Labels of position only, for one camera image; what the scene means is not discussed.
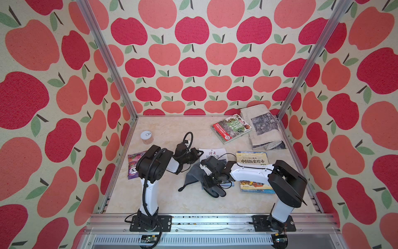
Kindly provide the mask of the grey microfibre cloth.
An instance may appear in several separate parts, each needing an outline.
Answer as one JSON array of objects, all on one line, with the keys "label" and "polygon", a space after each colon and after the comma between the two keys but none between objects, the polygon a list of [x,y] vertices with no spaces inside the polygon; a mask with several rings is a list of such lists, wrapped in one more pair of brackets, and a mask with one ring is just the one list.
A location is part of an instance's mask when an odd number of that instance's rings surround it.
[{"label": "grey microfibre cloth", "polygon": [[202,185],[202,189],[205,190],[213,198],[225,197],[227,193],[220,186],[218,186],[218,185],[213,186],[213,187],[205,186],[204,177],[206,175],[207,174],[205,173],[205,171],[200,168],[200,163],[199,162],[195,163],[189,169],[189,171],[186,175],[183,187],[179,188],[178,191],[182,192],[184,190],[184,188],[187,187],[188,185],[194,184],[196,182],[200,182]]}]

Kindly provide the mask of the blue science book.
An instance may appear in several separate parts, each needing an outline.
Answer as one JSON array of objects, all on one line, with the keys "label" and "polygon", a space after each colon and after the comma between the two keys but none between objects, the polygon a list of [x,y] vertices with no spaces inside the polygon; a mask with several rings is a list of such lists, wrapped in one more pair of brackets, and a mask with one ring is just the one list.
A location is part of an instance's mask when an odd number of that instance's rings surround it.
[{"label": "blue science book", "polygon": [[[217,160],[221,160],[224,164],[227,163],[228,161],[228,156],[227,156],[227,151],[225,148],[221,149],[202,149],[200,148],[204,153],[200,157],[200,161],[207,159],[210,156],[214,156]],[[221,188],[228,189],[232,186],[234,186],[234,183],[232,182],[225,182],[220,184]]]}]

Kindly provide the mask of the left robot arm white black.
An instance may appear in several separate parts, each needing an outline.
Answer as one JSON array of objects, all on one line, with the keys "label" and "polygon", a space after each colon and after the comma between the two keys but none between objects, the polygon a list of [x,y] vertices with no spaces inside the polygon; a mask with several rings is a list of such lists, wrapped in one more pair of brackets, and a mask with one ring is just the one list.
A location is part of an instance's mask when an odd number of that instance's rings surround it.
[{"label": "left robot arm white black", "polygon": [[200,159],[203,151],[187,146],[185,142],[177,145],[173,152],[152,145],[136,165],[142,183],[142,204],[137,212],[138,220],[152,226],[158,219],[157,203],[159,180],[166,171],[178,175],[184,165],[192,165]]}]

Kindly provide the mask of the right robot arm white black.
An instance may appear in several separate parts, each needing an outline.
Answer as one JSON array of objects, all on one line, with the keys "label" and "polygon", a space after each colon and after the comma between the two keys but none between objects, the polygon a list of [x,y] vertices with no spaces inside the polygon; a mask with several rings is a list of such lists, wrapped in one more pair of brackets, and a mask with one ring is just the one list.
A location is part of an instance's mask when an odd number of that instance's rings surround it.
[{"label": "right robot arm white black", "polygon": [[211,156],[202,160],[201,165],[211,172],[204,176],[205,190],[226,181],[269,184],[279,198],[265,222],[272,231],[284,231],[293,209],[300,208],[305,203],[306,178],[283,160],[266,166],[248,166],[236,161],[224,163]]}]

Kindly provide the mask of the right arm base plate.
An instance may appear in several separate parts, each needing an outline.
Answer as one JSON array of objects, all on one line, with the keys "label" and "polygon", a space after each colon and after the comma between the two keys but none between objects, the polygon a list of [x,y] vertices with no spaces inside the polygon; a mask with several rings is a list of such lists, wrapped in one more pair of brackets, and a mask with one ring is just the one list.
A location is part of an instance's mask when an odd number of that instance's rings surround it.
[{"label": "right arm base plate", "polygon": [[269,215],[253,215],[251,223],[256,232],[296,232],[296,226],[291,215],[284,223],[273,217],[269,218]]}]

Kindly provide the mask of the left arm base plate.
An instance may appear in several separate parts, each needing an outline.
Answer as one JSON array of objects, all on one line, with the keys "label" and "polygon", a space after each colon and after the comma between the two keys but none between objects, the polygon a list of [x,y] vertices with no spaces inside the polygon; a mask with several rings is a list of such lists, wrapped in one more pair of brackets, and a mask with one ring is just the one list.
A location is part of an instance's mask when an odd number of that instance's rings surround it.
[{"label": "left arm base plate", "polygon": [[130,232],[170,232],[172,216],[155,215],[153,219],[146,215],[133,216]]}]

